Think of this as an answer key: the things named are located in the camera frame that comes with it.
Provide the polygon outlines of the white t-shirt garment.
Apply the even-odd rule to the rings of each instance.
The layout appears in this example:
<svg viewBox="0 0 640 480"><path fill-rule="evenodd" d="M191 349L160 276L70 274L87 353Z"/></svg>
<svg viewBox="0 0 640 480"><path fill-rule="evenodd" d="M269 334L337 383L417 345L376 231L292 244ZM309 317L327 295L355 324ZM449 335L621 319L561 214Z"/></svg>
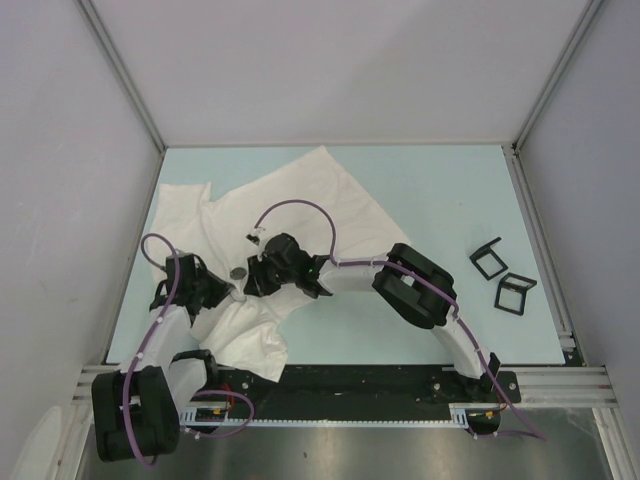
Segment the white t-shirt garment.
<svg viewBox="0 0 640 480"><path fill-rule="evenodd" d="M199 255L229 279L262 241L292 235L310 254L339 261L380 257L406 234L324 147L277 159L252 149L186 150L169 157L177 177L159 184L150 230ZM288 352L279 324L311 298L289 285L264 299L235 297L198 314L192 334L223 365L278 381Z"/></svg>

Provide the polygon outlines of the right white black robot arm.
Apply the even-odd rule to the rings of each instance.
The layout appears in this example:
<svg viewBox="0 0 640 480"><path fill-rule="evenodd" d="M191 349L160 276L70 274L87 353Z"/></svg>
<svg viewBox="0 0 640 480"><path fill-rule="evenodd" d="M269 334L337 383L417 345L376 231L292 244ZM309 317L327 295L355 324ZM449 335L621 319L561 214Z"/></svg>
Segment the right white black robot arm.
<svg viewBox="0 0 640 480"><path fill-rule="evenodd" d="M380 256L337 260L311 255L287 233L272 237L248 259L243 293L268 297L293 285L312 299L347 292L375 292L409 324L430 331L449 351L463 393L484 401L497 389L501 366L460 316L454 279L404 243Z"/></svg>

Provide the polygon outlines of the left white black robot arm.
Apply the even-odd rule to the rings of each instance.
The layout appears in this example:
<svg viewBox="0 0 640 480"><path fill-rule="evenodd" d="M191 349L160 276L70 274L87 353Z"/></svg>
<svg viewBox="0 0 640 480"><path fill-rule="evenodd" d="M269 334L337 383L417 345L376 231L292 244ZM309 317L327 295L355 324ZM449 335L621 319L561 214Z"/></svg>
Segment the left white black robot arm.
<svg viewBox="0 0 640 480"><path fill-rule="evenodd" d="M149 307L152 327L141 346L91 385L97 453L104 462L174 452L179 415L187 403L194 395L210 399L221 387L213 354L196 347L191 328L201 311L230 304L233 285L193 253L168 257L165 273Z"/></svg>

